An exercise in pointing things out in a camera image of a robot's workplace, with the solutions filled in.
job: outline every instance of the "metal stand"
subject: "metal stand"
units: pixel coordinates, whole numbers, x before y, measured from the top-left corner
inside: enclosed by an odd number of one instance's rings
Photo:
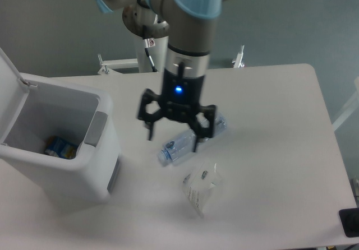
[[[333,130],[336,131],[359,107],[359,77],[354,80],[357,91],[343,105],[333,120]]]
[[[101,54],[98,54],[98,57],[101,67],[98,71],[99,75],[119,74],[115,71],[116,69],[138,68],[139,66],[137,58],[103,61]]]
[[[243,68],[243,67],[245,66],[245,63],[242,62],[242,60],[243,60],[243,50],[244,50],[244,48],[245,48],[245,46],[242,45],[242,46],[241,46],[241,50],[240,50],[239,53],[237,54],[237,58],[232,61],[233,68]]]

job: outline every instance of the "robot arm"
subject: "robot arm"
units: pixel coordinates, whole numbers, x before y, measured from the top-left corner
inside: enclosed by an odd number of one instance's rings
[[[161,93],[146,89],[137,116],[150,130],[149,140],[154,123],[162,117],[190,126],[197,137],[194,151],[201,139],[213,136],[216,106],[202,106],[199,100],[222,1],[103,0],[113,10],[132,3],[151,8],[170,26]],[[152,101],[160,109],[149,114],[146,106]],[[209,121],[208,127],[202,127],[197,120],[199,113]]]

